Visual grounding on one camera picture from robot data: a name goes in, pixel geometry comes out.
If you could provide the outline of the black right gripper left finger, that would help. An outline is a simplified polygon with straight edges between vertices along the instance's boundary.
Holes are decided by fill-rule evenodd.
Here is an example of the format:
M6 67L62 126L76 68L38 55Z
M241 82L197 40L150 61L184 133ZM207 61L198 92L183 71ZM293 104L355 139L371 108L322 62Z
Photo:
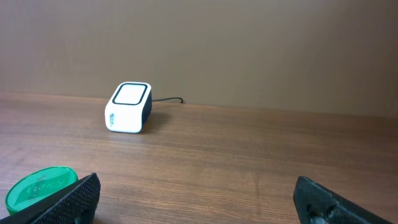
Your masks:
M96 173L1 220L1 224L92 224L100 200Z

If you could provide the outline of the green lid jar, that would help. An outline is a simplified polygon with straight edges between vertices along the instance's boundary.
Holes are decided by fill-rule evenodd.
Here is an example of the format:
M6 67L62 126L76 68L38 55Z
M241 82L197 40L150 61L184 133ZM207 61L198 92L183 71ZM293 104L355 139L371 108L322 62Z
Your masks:
M77 181L77 173L66 166L46 167L33 172L8 191L5 199L7 211L13 215Z

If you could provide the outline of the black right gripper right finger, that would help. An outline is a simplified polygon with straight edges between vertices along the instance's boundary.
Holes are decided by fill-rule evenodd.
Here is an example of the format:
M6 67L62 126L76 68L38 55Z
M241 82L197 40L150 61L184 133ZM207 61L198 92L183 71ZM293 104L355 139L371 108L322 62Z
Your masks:
M391 224L305 176L298 177L293 200L304 224Z

